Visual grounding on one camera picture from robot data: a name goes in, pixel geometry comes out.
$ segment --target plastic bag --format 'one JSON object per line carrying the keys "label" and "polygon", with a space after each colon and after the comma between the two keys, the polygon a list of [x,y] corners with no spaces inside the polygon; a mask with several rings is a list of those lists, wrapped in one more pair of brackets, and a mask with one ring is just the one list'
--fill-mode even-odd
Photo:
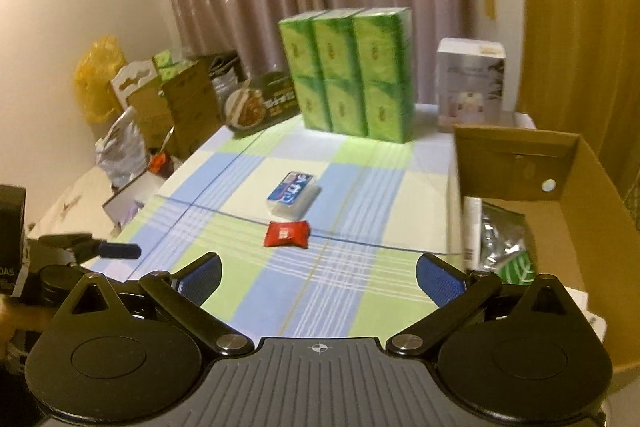
{"label": "plastic bag", "polygon": [[107,133],[95,144],[96,165],[100,167],[116,188],[123,188],[145,171],[145,141],[135,122],[133,107],[116,120]]}
{"label": "plastic bag", "polygon": [[111,79],[126,64],[118,40],[110,35],[94,42],[78,62],[74,89],[87,123],[105,123],[122,111]]}
{"label": "plastic bag", "polygon": [[478,269],[496,272],[509,284],[531,284],[536,271],[527,235],[523,214],[483,201]]}
{"label": "plastic bag", "polygon": [[523,214],[466,197],[464,233],[467,270],[492,271],[509,284],[533,282],[533,238]]}

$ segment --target checkered tablecloth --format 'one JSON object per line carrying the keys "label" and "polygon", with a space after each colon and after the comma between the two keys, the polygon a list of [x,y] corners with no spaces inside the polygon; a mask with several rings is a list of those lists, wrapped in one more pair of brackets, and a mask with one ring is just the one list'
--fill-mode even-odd
{"label": "checkered tablecloth", "polygon": [[[138,279],[216,251],[222,284],[203,308],[254,341],[384,343],[436,308],[417,286],[415,263],[422,251],[447,251],[452,138],[436,131],[431,106],[418,106],[415,136],[400,145],[328,134],[304,129],[300,117],[242,139],[223,128],[122,232],[142,257],[100,259],[92,269]],[[321,187],[305,216],[308,250],[262,246],[273,219],[266,198],[289,171],[314,174]]]}

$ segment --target brown box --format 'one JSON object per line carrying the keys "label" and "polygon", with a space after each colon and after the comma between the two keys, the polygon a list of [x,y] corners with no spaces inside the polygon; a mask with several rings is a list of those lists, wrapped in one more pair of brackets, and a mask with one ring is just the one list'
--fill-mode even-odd
{"label": "brown box", "polygon": [[171,80],[155,78],[129,95],[148,148],[160,148],[171,127],[168,152],[187,159],[222,126],[222,117],[206,64],[199,60]]}
{"label": "brown box", "polygon": [[[593,151],[576,134],[476,126],[454,133],[460,196],[526,215],[538,273],[587,291],[590,311],[607,321],[610,391],[632,381],[640,374],[640,235]],[[556,188],[545,192],[549,180]]]}

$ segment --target red snack packet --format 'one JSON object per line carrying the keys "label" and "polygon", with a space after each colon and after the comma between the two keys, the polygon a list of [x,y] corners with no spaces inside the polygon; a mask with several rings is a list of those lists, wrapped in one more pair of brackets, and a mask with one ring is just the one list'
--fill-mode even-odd
{"label": "red snack packet", "polygon": [[265,247],[284,247],[295,245],[307,248],[311,228],[306,221],[290,221],[289,223],[277,223],[271,221],[267,234],[264,236]]}

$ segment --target green box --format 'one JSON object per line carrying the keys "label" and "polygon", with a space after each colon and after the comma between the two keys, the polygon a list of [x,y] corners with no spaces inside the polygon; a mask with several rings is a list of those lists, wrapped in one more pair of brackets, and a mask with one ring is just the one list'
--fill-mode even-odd
{"label": "green box", "polygon": [[350,80],[325,80],[326,97],[334,132],[367,136],[362,83]]}
{"label": "green box", "polygon": [[329,104],[324,90],[322,78],[293,78],[296,88],[296,97],[302,113],[305,127],[320,131],[332,131],[331,117],[329,116]]}
{"label": "green box", "polygon": [[291,76],[322,77],[311,21],[325,11],[300,13],[278,23]]}
{"label": "green box", "polygon": [[322,74],[331,80],[359,80],[353,16],[362,9],[330,10],[313,19]]}
{"label": "green box", "polygon": [[364,82],[411,84],[411,10],[373,8],[353,17]]}
{"label": "green box", "polygon": [[408,84],[365,82],[364,100],[369,137],[404,143],[414,127],[414,90]]}

